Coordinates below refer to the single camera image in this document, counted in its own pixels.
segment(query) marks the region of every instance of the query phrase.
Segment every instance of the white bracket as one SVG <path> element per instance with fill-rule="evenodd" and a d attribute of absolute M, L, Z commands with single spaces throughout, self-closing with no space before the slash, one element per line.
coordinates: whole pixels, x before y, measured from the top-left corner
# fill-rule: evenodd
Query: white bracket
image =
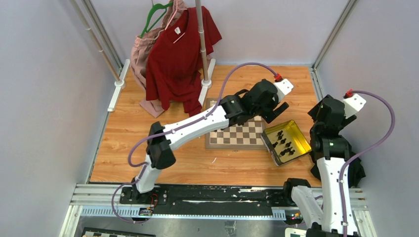
<path fill-rule="evenodd" d="M 351 97 L 343 99 L 342 102 L 345 104 L 345 117 L 349 118 L 359 112 L 367 101 L 360 95 L 353 94 Z"/>
<path fill-rule="evenodd" d="M 294 85 L 291 84 L 291 82 L 288 79 L 282 79 L 282 81 L 275 82 L 275 87 L 278 89 L 278 99 L 279 101 L 282 101 L 282 99 L 291 93 L 291 91 L 294 88 Z"/>
<path fill-rule="evenodd" d="M 154 184 L 159 177 L 160 173 L 162 172 L 161 169 L 156 169 L 151 167 L 151 159 L 149 155 L 146 155 L 145 161 L 148 163 L 147 167 L 144 168 L 142 166 L 141 169 L 145 169 L 143 176 L 141 176 L 141 179 L 135 184 L 137 187 L 137 190 L 143 194 L 148 191 L 153 190 Z M 135 177 L 135 180 L 138 180 L 138 176 L 140 175 L 141 170 L 139 174 Z"/>
<path fill-rule="evenodd" d="M 108 107 L 109 112 L 115 111 L 115 109 L 117 107 L 118 100 L 119 100 L 119 96 L 121 95 L 121 92 L 122 92 L 122 89 L 124 89 L 125 86 L 126 86 L 125 78 L 126 78 L 126 75 L 128 73 L 129 63 L 130 63 L 130 60 L 126 59 L 125 63 L 124 63 L 124 68 L 122 68 L 122 72 L 119 75 L 120 81 L 115 82 L 115 91 L 114 91 L 114 94 L 112 95 L 112 99 L 111 99 L 111 102 L 109 103 L 109 107 Z"/>
<path fill-rule="evenodd" d="M 334 229 L 337 230 L 339 234 L 343 233 L 343 212 L 339 189 L 339 175 L 343 164 L 345 164 L 345 160 L 342 158 L 332 157 L 330 159 L 320 158 L 317 160 L 323 189 L 324 214 L 322 230 L 331 232 Z M 355 225 L 354 217 L 352 216 L 347 175 L 348 167 L 346 167 L 343 173 L 343 193 L 346 200 L 348 235 L 352 235 L 354 232 L 358 232 L 358 229 Z"/>
<path fill-rule="evenodd" d="M 319 225 L 322 224 L 323 211 L 317 204 L 311 188 L 307 186 L 293 187 L 291 199 L 299 207 L 308 228 L 311 228 L 314 222 Z"/>
<path fill-rule="evenodd" d="M 209 111 L 213 109 L 214 106 L 211 108 L 201 112 L 200 114 L 197 114 L 195 116 L 192 116 L 190 118 L 187 118 L 185 120 L 182 120 L 177 123 L 167 124 L 165 125 L 165 128 L 163 132 L 171 131 L 172 129 L 175 129 L 179 126 L 182 126 L 184 124 L 190 123 L 192 121 L 195 121 L 199 118 L 205 117 Z M 222 106 L 217 106 L 215 111 L 205 119 L 188 126 L 186 128 L 183 128 L 181 130 L 176 131 L 175 133 L 170 133 L 166 135 L 166 139 L 170 140 L 170 148 L 172 151 L 177 150 L 180 146 L 185 144 L 186 142 L 197 138 L 201 135 L 204 135 L 208 132 L 226 128 L 228 127 L 229 120 L 225 117 L 226 113 Z"/>

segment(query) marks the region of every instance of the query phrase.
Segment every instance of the label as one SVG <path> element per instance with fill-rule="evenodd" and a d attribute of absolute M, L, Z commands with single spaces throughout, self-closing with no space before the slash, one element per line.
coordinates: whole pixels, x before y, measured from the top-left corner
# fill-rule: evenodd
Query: label
<path fill-rule="evenodd" d="M 176 27 L 176 29 L 174 29 L 174 32 L 175 32 L 176 34 L 180 34 L 180 28 L 179 28 L 179 27 Z"/>

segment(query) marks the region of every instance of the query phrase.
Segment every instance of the red connector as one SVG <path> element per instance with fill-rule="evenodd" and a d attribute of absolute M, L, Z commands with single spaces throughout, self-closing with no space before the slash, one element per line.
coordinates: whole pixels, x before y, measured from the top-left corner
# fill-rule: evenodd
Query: red connector
<path fill-rule="evenodd" d="M 346 99 L 346 98 L 350 98 L 350 97 L 352 97 L 352 96 L 353 96 L 353 92 L 352 92 L 352 89 L 350 89 L 349 91 L 347 91 L 347 92 L 345 93 L 344 98 Z"/>
<path fill-rule="evenodd" d="M 274 76 L 274 78 L 275 78 L 275 82 L 280 82 L 283 79 L 279 73 L 276 73 L 276 76 Z"/>

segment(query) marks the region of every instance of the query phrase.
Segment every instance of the shirt sleeve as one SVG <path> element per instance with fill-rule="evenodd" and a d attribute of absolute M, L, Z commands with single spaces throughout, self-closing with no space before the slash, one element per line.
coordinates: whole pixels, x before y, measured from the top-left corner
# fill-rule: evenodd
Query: shirt sleeve
<path fill-rule="evenodd" d="M 159 76 L 159 70 L 156 70 L 156 64 L 151 57 L 147 60 L 146 67 L 146 88 L 145 88 L 145 99 L 146 100 L 157 100 L 159 99 L 159 92 L 157 89 L 156 78 Z"/>
<path fill-rule="evenodd" d="M 204 6 L 202 7 L 202 18 L 204 22 L 205 47 L 207 54 L 214 52 L 212 46 L 222 39 L 220 31 L 218 31 L 210 11 Z"/>

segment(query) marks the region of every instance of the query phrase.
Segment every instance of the metal pole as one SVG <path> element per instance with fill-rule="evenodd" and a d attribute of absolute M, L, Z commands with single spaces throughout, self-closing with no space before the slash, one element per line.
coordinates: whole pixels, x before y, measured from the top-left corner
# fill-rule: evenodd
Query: metal pole
<path fill-rule="evenodd" d="M 337 20 L 335 26 L 333 27 L 332 32 L 330 33 L 329 37 L 327 38 L 325 44 L 323 45 L 322 50 L 320 50 L 319 55 L 317 56 L 316 60 L 314 61 L 312 68 L 317 70 L 320 64 L 322 63 L 323 59 L 327 51 L 329 50 L 330 46 L 332 45 L 333 41 L 335 40 L 336 36 L 339 34 L 339 31 L 342 29 L 343 24 L 345 23 L 346 19 L 348 18 L 349 14 L 352 12 L 355 4 L 358 0 L 349 0 L 346 4 L 345 8 L 343 9 L 342 14 L 340 15 L 339 19 Z"/>
<path fill-rule="evenodd" d="M 91 2 L 91 0 L 82 0 L 82 3 L 84 7 L 87 10 L 87 13 L 89 14 L 90 18 L 92 19 L 92 22 L 94 26 L 96 27 L 97 31 L 99 32 L 100 36 L 102 37 L 103 41 L 105 42 L 105 47 L 109 50 L 109 52 L 112 55 L 112 58 L 115 60 L 117 66 L 119 67 L 119 70 L 122 70 L 122 62 L 119 58 L 114 45 L 112 44 L 112 41 L 109 39 L 109 35 L 106 33 L 105 28 L 103 27 L 102 22 L 100 21 L 99 16 L 96 13 L 96 10 L 94 9 L 94 6 Z"/>
<path fill-rule="evenodd" d="M 204 81 L 209 81 L 208 78 L 208 62 L 207 62 L 207 49 L 205 48 L 205 36 L 204 36 L 204 22 L 202 21 L 202 6 L 201 0 L 195 0 L 197 16 L 198 16 L 198 33 L 201 38 L 201 55 L 202 64 L 204 69 Z"/>
<path fill-rule="evenodd" d="M 79 5 L 77 4 L 76 0 L 70 0 L 70 2 L 73 4 L 74 9 L 77 12 L 77 15 L 79 16 L 80 20 L 82 21 L 84 27 L 86 28 L 86 30 L 90 33 L 90 37 L 92 38 L 92 40 L 95 42 L 97 48 L 99 49 L 99 52 L 102 53 L 103 58 L 105 58 L 106 64 L 108 64 L 109 69 L 112 72 L 112 75 L 115 78 L 116 82 L 121 82 L 121 79 L 119 78 L 118 73 L 115 71 L 114 66 L 112 66 L 111 61 L 108 58 L 108 55 L 106 55 L 106 53 L 103 51 L 102 46 L 100 45 L 99 40 L 97 40 L 97 37 L 94 35 L 94 32 L 91 30 L 91 27 L 89 25 L 89 23 L 87 22 L 86 18 L 83 15 L 82 10 L 80 9 Z"/>

